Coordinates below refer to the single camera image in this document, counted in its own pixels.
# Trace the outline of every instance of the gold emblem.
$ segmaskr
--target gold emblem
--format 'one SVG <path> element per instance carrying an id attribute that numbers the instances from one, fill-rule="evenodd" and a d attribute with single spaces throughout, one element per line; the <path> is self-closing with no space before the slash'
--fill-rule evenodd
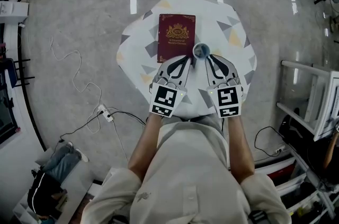
<path id="1" fill-rule="evenodd" d="M 174 39 L 188 39 L 190 32 L 187 27 L 182 28 L 182 24 L 175 24 L 173 27 L 169 26 L 166 30 L 166 37 Z"/>

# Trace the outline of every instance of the extension cord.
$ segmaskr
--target extension cord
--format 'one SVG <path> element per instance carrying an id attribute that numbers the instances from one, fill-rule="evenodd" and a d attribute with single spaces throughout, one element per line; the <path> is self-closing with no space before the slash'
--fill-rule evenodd
<path id="1" fill-rule="evenodd" d="M 105 105 L 101 104 L 98 106 L 97 108 L 98 111 L 103 111 L 103 116 L 105 117 L 105 119 L 108 121 L 108 122 L 111 122 L 113 121 L 113 117 L 111 116 L 111 114 L 108 112 L 108 109 L 106 108 Z"/>

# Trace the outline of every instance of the small table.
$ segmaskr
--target small table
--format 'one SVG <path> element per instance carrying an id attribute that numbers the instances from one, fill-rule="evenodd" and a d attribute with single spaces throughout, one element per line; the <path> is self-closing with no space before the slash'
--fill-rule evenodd
<path id="1" fill-rule="evenodd" d="M 158 25 L 160 14 L 195 15 L 195 43 L 206 43 L 211 53 L 232 62 L 244 89 L 246 99 L 257 61 L 254 50 L 235 10 L 214 0 L 161 0 L 150 11 L 125 28 L 117 52 L 117 62 L 128 78 L 150 102 L 149 85 L 156 75 Z M 208 87 L 203 60 L 194 60 L 190 67 L 187 95 L 175 110 L 175 115 L 191 119 L 215 113 L 206 91 Z"/>

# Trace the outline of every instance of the black cable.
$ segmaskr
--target black cable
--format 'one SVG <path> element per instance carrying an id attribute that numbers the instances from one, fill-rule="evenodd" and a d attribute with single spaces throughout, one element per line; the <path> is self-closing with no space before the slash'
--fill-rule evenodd
<path id="1" fill-rule="evenodd" d="M 89 124 L 92 120 L 96 119 L 97 117 L 99 117 L 99 116 L 100 116 L 101 114 L 103 114 L 103 113 L 104 113 L 103 111 L 100 111 L 99 114 L 97 114 L 95 117 L 93 117 L 92 119 L 90 119 L 89 121 L 87 121 L 84 125 L 82 125 L 82 126 L 79 127 L 78 129 L 76 129 L 76 130 L 73 131 L 72 133 L 75 133 L 77 130 L 80 130 L 81 128 L 85 127 L 85 126 L 86 126 L 87 124 Z M 72 133 L 64 133 L 63 135 L 61 135 L 61 136 L 59 137 L 59 141 L 58 141 L 58 143 L 56 144 L 56 146 L 55 146 L 55 148 L 54 148 L 54 151 L 53 151 L 53 154 L 51 155 L 51 158 L 52 158 L 52 156 L 55 154 L 55 151 L 56 151 L 56 149 L 57 149 L 57 147 L 58 147 L 58 144 L 64 142 L 64 140 L 62 139 L 62 137 L 65 136 L 65 135 L 71 135 Z"/>
<path id="2" fill-rule="evenodd" d="M 133 115 L 132 113 L 129 113 L 129 112 L 125 112 L 125 111 L 121 111 L 121 110 L 117 110 L 117 111 L 114 111 L 113 113 L 109 114 L 107 117 L 111 117 L 113 116 L 114 114 L 116 113 L 122 113 L 122 114 L 127 114 L 128 116 L 136 119 L 140 124 L 142 124 L 143 126 L 145 126 L 146 124 L 143 122 L 143 120 L 139 117 L 137 117 L 136 115 Z"/>
<path id="3" fill-rule="evenodd" d="M 258 133 L 255 135 L 255 139 L 254 139 L 254 148 L 263 151 L 263 152 L 266 153 L 269 157 L 278 157 L 278 156 L 280 155 L 280 153 L 277 154 L 277 155 L 270 155 L 270 154 L 268 154 L 267 152 L 265 152 L 263 149 L 258 148 L 258 147 L 256 146 L 256 139 L 257 139 L 259 133 L 260 133 L 262 130 L 265 130 L 265 129 L 267 129 L 267 128 L 273 129 L 278 135 L 280 135 L 273 127 L 271 127 L 271 126 L 266 126 L 266 127 L 262 128 L 262 129 L 260 129 L 260 130 L 258 131 Z"/>
<path id="4" fill-rule="evenodd" d="M 279 150 L 279 151 L 278 151 L 278 154 L 277 154 L 276 156 L 269 156 L 269 157 L 266 157 L 266 158 L 263 158 L 263 159 L 259 159 L 259 160 L 253 161 L 253 162 L 259 162 L 259 161 L 262 161 L 262 160 L 269 159 L 269 158 L 271 158 L 271 157 L 278 157 L 280 154 L 281 154 L 281 151 Z"/>

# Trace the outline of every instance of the gray concrete floor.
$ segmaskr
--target gray concrete floor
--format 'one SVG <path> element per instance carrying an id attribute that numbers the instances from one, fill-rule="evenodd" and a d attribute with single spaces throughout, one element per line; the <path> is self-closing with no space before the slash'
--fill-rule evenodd
<path id="1" fill-rule="evenodd" d="M 101 103 L 131 112 L 143 120 L 148 104 L 127 79 L 115 60 L 123 29 L 152 8 L 159 0 L 137 0 L 137 14 L 130 14 L 130 0 L 30 0 L 29 17 L 23 30 L 22 44 L 28 72 L 36 79 L 28 86 L 29 100 L 42 137 L 54 147 L 59 135 L 72 132 L 86 122 L 99 98 L 99 90 L 89 86 L 79 93 L 72 85 L 79 57 L 72 54 L 57 61 L 49 50 L 54 38 L 54 50 L 62 58 L 79 50 L 82 66 L 75 85 L 83 89 L 95 82 L 102 89 Z M 281 118 L 275 102 L 280 77 L 280 60 L 337 68 L 338 46 L 328 28 L 329 4 L 313 4 L 313 0 L 224 0 L 238 12 L 245 31 L 257 55 L 257 70 L 252 80 L 242 117 L 247 139 L 256 160 L 265 157 L 254 148 L 255 134 L 265 126 L 276 126 Z M 299 74 L 283 80 L 283 96 L 305 94 L 308 77 Z M 142 132 L 142 126 L 130 117 L 114 117 L 123 147 L 129 157 Z M 90 159 L 98 179 L 103 179 L 111 166 L 126 166 L 114 126 L 100 118 L 101 130 L 95 134 L 83 128 L 66 140 L 72 141 Z M 90 123 L 98 129 L 96 121 Z M 257 145 L 273 153 L 281 138 L 267 130 L 259 136 Z"/>

